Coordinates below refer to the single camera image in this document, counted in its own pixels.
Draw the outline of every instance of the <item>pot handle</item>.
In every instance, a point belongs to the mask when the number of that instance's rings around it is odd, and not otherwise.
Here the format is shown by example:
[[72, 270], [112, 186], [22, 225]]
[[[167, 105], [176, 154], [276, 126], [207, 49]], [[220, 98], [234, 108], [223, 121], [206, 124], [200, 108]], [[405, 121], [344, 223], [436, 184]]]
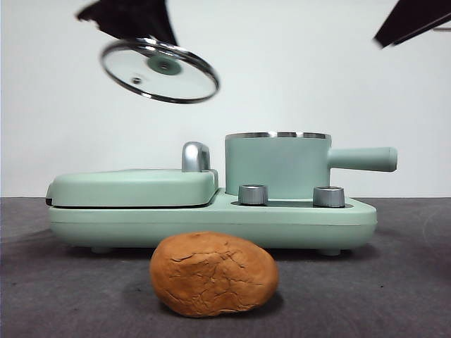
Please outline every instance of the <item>pot handle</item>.
[[329, 168], [395, 171], [397, 167], [397, 150], [392, 147], [330, 149]]

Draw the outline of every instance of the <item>bread roll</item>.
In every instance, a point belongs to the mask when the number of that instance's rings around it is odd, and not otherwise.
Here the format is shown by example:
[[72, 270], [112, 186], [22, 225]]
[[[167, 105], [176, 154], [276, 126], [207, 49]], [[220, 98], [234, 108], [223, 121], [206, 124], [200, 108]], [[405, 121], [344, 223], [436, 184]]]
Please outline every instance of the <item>bread roll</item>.
[[266, 303], [278, 284], [271, 255], [254, 243], [217, 232], [164, 239], [150, 261], [156, 295], [189, 317], [248, 311]]

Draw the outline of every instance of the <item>gray carpet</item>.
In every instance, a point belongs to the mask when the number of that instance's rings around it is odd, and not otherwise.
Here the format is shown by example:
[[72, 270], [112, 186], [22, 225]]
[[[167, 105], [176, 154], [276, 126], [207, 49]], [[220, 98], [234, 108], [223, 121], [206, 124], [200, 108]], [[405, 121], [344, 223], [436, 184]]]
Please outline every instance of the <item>gray carpet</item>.
[[49, 230], [44, 199], [1, 200], [2, 337], [451, 337], [451, 199], [362, 199], [378, 229], [337, 258], [270, 250], [262, 308], [184, 318], [149, 285], [152, 250], [107, 255]]

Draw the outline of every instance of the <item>white backdrop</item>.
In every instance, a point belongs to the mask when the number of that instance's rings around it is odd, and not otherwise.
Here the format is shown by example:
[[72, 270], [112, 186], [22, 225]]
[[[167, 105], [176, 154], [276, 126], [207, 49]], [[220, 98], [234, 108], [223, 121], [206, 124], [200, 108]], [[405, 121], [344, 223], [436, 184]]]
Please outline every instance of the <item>white backdrop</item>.
[[349, 196], [451, 196], [451, 34], [380, 50], [395, 0], [168, 0], [181, 46], [221, 92], [195, 105], [142, 98], [98, 55], [114, 38], [80, 23], [89, 1], [3, 0], [2, 196], [44, 196], [57, 175], [179, 168], [186, 141], [211, 151], [224, 185], [226, 134], [332, 134], [333, 146], [394, 146], [398, 170], [333, 170]]

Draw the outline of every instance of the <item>saucepan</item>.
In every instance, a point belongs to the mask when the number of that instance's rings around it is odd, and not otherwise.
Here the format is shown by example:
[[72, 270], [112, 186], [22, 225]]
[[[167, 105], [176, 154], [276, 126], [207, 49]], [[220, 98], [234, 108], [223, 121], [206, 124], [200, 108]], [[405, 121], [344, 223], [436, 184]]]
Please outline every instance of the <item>saucepan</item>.
[[246, 132], [225, 137], [225, 192], [264, 184], [270, 199], [311, 198], [315, 187], [330, 185], [330, 169], [394, 171], [392, 147], [332, 149], [329, 134]]

